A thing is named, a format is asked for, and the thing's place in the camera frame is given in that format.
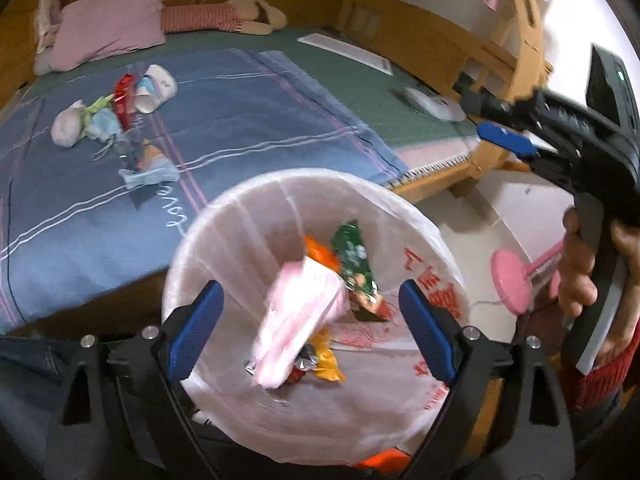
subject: orange wrapper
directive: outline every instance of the orange wrapper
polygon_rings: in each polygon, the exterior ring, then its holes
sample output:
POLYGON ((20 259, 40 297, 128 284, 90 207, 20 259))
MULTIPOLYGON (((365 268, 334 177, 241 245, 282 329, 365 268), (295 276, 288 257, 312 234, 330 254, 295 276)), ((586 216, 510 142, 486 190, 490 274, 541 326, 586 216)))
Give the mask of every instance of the orange wrapper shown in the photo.
POLYGON ((305 236, 305 252, 312 260, 340 274, 340 260, 338 260, 338 257, 329 247, 319 244, 311 236, 305 236))

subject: blue gripper pad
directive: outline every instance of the blue gripper pad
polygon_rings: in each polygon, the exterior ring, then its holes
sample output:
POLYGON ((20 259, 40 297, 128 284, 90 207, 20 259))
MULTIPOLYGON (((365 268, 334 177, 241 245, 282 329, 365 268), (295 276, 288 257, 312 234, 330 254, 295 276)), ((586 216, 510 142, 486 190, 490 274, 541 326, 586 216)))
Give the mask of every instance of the blue gripper pad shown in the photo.
POLYGON ((503 128, 499 124, 485 122, 480 124, 476 131, 482 140, 514 153, 518 158, 530 158, 538 152, 527 137, 503 128))
POLYGON ((451 387, 458 372, 454 345, 460 326, 445 309, 431 305, 414 280, 400 286, 398 303, 429 370, 451 387))
POLYGON ((225 294, 218 282, 209 282, 193 302, 193 313, 169 350, 166 377, 170 382, 189 377, 205 343, 222 314, 225 294))

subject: pink pillow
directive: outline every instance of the pink pillow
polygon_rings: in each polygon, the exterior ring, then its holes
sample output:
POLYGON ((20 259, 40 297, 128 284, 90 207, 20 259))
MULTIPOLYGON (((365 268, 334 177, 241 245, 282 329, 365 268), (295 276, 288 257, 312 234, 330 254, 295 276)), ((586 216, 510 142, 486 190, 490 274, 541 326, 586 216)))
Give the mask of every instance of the pink pillow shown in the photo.
POLYGON ((60 13, 50 65, 66 72, 103 57, 163 44, 163 0, 78 0, 60 13))

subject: white mouse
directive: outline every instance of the white mouse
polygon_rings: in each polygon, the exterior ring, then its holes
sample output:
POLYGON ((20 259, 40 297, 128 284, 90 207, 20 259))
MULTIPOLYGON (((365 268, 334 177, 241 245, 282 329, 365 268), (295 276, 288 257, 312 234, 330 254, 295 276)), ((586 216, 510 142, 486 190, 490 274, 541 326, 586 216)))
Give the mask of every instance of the white mouse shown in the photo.
POLYGON ((442 95, 428 96, 415 88, 406 87, 404 97, 409 104, 425 115, 441 121, 460 122, 466 119, 462 107, 450 97, 442 95))

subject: pink desk lamp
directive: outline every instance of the pink desk lamp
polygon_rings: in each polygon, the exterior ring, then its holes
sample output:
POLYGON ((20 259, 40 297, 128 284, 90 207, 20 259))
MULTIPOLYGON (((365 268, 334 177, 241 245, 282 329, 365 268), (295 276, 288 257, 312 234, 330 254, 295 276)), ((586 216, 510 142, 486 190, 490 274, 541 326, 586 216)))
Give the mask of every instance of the pink desk lamp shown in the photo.
MULTIPOLYGON (((525 265, 516 254, 498 249, 491 256, 491 276, 503 305, 516 316, 524 314, 531 304, 531 275, 562 250, 562 241, 551 247, 535 262, 525 265)), ((554 274, 549 285, 550 298, 558 294, 559 275, 554 274)))

